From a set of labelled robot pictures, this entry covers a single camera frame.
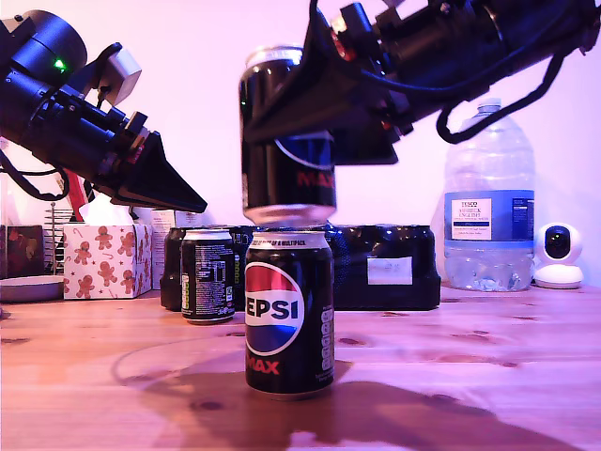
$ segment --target security camera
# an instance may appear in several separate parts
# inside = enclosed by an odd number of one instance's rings
[[[582,253],[578,231],[568,224],[552,223],[536,234],[534,282],[544,288],[578,288],[582,270],[575,265]]]

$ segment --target green led light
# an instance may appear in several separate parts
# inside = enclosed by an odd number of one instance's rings
[[[67,70],[67,66],[65,66],[65,63],[63,63],[62,59],[57,59],[54,62],[54,66],[60,70],[60,73],[63,73],[65,70]]]

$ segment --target white wall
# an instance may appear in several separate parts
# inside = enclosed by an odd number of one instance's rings
[[[247,54],[256,46],[302,42],[308,0],[1,0],[2,16],[47,9],[83,37],[88,60],[114,41],[135,56],[143,74],[119,107],[149,116],[162,134],[167,158],[209,203],[217,223],[246,223],[241,211],[237,84]],[[321,0],[332,17],[349,0]],[[363,2],[373,18],[384,9]],[[407,0],[407,14],[426,4]],[[516,100],[540,83],[545,65],[494,86],[490,95]],[[532,141],[538,170],[536,221],[567,222],[584,237],[581,264],[587,283],[601,286],[601,45],[586,58],[571,55],[547,96],[514,115]],[[463,104],[455,124],[472,116]],[[392,167],[337,170],[339,223],[430,224],[439,203],[448,148],[436,135],[435,117],[416,124],[396,146]],[[13,146],[12,158],[29,168],[29,152]],[[12,188],[19,220],[36,221],[45,208]]]

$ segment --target box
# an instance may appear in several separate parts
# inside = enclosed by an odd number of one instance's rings
[[[150,290],[148,225],[68,224],[65,299],[131,299]]]
[[[172,227],[200,227],[203,216],[199,213],[173,210],[152,211],[152,289],[161,289],[165,270],[165,238]]]
[[[0,278],[44,274],[41,225],[0,225]]]

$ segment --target plate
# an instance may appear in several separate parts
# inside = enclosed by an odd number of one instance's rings
[[[2,303],[35,303],[62,299],[62,275],[36,275],[0,280]]]

